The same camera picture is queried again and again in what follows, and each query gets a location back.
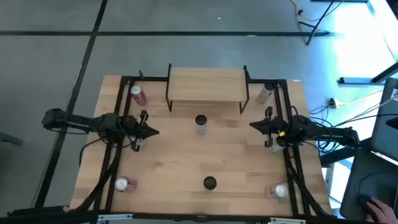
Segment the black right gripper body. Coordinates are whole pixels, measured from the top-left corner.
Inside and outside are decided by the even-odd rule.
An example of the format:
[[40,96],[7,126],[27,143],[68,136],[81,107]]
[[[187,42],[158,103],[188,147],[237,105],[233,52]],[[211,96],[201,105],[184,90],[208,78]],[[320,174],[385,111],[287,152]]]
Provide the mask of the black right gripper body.
[[280,117],[272,118],[273,108],[268,106],[265,110],[266,135],[265,147],[288,147],[289,143],[284,139],[288,124]]

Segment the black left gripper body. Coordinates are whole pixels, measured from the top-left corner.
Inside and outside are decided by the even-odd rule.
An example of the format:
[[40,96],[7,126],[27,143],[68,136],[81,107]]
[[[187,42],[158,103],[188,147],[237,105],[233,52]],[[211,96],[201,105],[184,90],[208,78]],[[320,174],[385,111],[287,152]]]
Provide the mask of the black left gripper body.
[[130,141],[130,147],[134,152],[136,151],[136,140],[143,139],[143,133],[145,131],[144,124],[148,119],[148,112],[146,110],[142,110],[140,113],[140,120],[138,121],[133,116],[128,116],[126,119],[126,136]]

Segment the white Celsius can black lid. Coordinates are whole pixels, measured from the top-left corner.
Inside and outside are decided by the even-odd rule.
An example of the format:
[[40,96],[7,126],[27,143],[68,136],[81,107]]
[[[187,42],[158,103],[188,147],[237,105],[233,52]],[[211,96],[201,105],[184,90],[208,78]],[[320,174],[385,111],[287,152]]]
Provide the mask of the white Celsius can black lid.
[[195,118],[196,131],[198,134],[206,134],[207,132],[207,118],[203,114],[199,114]]
[[214,177],[208,176],[203,180],[203,185],[207,190],[213,190],[217,186],[217,181]]
[[272,154],[275,154],[275,153],[285,149],[288,146],[289,146],[289,144],[284,138],[276,137],[276,138],[271,139],[269,146],[268,146],[268,151]]
[[265,83],[262,86],[262,88],[256,98],[257,104],[260,104],[260,105],[265,104],[268,101],[268,99],[271,97],[271,95],[273,94],[274,90],[275,90],[275,87],[274,87],[273,83],[271,83],[271,82]]

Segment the red cola can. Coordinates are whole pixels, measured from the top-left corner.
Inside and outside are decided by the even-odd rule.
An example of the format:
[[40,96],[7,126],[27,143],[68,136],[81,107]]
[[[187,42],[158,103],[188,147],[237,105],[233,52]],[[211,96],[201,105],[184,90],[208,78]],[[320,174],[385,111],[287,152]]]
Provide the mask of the red cola can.
[[138,105],[143,106],[147,103],[147,97],[146,97],[143,87],[141,87],[139,85],[134,85],[131,88],[131,95]]
[[118,177],[114,187],[118,192],[133,192],[137,189],[138,181],[127,177]]

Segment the white and red soda can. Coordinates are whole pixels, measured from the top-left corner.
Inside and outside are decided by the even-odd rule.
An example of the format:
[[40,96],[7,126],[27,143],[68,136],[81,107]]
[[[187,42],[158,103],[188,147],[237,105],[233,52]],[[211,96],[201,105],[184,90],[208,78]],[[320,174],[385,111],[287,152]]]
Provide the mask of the white and red soda can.
[[286,199],[289,195],[288,187],[284,183],[276,183],[268,187],[268,195],[275,200]]

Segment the black desk foot bar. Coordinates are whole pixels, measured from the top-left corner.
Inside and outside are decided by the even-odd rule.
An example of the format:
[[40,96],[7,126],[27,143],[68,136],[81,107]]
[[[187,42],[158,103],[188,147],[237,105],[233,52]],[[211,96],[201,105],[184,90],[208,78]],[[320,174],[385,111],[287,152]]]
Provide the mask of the black desk foot bar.
[[396,73],[398,73],[398,62],[372,78],[340,77],[337,82],[340,85],[383,85],[388,78]]
[[360,141],[358,146],[355,147],[343,147],[328,154],[320,156],[320,164],[322,167],[328,167],[329,165],[342,161],[344,159],[354,157],[361,151],[366,151],[371,147],[371,138],[363,139]]

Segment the grey desk top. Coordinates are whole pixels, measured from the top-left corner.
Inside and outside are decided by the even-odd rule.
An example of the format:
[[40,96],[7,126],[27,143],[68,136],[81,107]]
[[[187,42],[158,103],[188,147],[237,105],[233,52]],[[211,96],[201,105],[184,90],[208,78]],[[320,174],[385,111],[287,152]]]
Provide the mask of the grey desk top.
[[340,208],[344,218],[366,218],[360,195],[379,199],[398,216],[398,156],[377,155],[372,151],[355,155]]

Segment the black tripod stand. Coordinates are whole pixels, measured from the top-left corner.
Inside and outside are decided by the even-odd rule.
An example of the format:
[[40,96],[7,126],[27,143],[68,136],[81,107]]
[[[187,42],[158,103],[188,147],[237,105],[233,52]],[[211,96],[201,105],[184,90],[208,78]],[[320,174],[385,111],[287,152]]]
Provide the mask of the black tripod stand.
[[308,22],[310,22],[310,20],[306,19],[307,22],[302,22],[299,21],[298,24],[301,26],[305,26],[308,27],[310,29],[310,35],[305,43],[305,45],[310,45],[311,40],[313,39],[313,37],[315,36],[316,31],[318,30],[318,27],[321,23],[321,21],[326,18],[326,16],[328,15],[328,13],[330,12],[330,8],[332,7],[332,5],[335,3],[335,0],[331,0],[331,2],[329,3],[328,7],[325,9],[325,11],[323,12],[323,14],[321,15],[321,17],[319,19],[315,19],[312,20],[312,22],[316,22],[315,25],[313,24],[309,24]]

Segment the black computer mouse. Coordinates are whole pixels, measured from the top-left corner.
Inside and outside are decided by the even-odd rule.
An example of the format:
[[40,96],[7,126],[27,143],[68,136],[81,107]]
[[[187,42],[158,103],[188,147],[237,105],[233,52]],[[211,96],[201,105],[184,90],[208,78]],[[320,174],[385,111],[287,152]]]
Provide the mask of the black computer mouse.
[[367,205],[367,203],[371,199],[370,196],[365,195],[365,194],[359,194],[357,199],[358,199],[359,206],[363,209],[364,212],[370,213],[372,211],[371,208]]

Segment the grey chair leg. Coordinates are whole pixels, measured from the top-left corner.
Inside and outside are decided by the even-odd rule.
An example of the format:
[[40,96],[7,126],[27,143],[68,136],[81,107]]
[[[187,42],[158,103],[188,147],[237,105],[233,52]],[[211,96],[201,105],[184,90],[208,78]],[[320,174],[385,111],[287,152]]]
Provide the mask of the grey chair leg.
[[14,137],[14,136],[0,132],[0,143],[2,143],[2,142],[7,142],[7,143],[11,143],[16,146],[20,146],[23,144],[24,141],[19,138]]

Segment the black orange bar clamp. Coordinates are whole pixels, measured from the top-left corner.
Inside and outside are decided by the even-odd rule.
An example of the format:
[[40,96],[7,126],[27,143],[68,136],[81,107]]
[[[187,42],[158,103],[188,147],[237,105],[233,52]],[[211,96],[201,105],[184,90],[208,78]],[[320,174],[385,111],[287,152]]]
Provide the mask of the black orange bar clamp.
[[59,205],[53,207],[37,207],[37,208],[23,208],[18,210],[12,210],[6,213],[7,217],[18,217],[24,215],[42,215],[46,213],[56,213],[56,212],[67,212],[69,211],[69,205]]

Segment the person's hand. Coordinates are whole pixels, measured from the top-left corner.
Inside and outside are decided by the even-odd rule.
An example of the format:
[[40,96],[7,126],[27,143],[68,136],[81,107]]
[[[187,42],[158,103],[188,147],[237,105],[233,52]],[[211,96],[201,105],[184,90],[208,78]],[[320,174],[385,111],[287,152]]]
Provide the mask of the person's hand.
[[398,219],[390,206],[382,201],[371,197],[366,205],[376,216],[378,223],[383,224],[398,224]]

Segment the wooden shelf black metal frame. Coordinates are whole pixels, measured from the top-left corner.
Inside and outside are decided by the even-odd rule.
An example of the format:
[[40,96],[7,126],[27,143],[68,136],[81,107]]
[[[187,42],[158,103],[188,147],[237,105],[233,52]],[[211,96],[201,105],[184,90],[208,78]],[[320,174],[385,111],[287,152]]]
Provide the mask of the wooden shelf black metal frame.
[[174,101],[233,102],[243,113],[250,99],[250,75],[243,68],[189,68],[169,64],[165,99],[169,111]]

